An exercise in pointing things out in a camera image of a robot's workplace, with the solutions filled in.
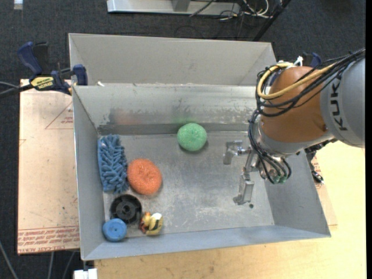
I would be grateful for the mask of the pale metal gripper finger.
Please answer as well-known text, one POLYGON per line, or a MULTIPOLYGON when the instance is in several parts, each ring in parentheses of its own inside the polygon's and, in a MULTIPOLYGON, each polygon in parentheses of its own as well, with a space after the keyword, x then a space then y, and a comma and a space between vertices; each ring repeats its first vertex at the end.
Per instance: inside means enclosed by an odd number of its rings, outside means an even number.
POLYGON ((230 165, 234 156, 247 155, 251 153, 250 148, 243 148, 240 140, 226 142, 226 151, 223 154, 223 164, 230 165))
POLYGON ((241 176, 239 179, 238 195, 233 197, 236 205, 244 205, 252 200, 253 188, 255 183, 248 177, 241 176))

